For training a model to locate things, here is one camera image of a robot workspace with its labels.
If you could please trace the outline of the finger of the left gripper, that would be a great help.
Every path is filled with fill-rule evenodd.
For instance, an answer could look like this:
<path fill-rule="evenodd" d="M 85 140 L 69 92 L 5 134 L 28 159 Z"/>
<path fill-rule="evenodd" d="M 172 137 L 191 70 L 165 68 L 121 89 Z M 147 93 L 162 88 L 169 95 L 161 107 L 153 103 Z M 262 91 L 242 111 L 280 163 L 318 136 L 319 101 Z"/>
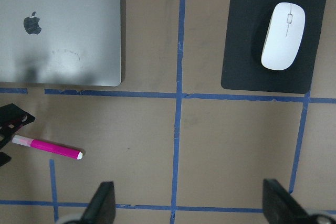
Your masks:
<path fill-rule="evenodd" d="M 11 103 L 1 107 L 1 148 L 23 126 L 35 121 L 35 117 Z"/>
<path fill-rule="evenodd" d="M 0 152 L 0 167 L 4 166 L 5 164 L 9 163 L 12 160 L 10 156 L 7 154 Z"/>

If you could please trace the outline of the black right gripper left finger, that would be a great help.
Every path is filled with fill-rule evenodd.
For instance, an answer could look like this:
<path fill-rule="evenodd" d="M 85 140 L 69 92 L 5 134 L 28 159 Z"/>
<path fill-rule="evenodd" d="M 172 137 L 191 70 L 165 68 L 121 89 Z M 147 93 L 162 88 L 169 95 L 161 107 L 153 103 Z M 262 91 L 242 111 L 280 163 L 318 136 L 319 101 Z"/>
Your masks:
<path fill-rule="evenodd" d="M 80 223 L 110 223 L 116 216 L 116 199 L 113 182 L 102 182 L 88 207 L 80 218 Z"/>

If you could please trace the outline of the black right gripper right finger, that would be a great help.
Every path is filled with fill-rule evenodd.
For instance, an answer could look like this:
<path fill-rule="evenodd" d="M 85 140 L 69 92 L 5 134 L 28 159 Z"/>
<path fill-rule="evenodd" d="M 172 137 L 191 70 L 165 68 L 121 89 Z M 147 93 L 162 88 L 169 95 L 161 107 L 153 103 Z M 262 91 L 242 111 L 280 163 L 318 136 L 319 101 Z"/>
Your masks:
<path fill-rule="evenodd" d="M 264 179 L 262 209 L 268 223 L 311 223 L 309 214 L 276 179 Z"/>

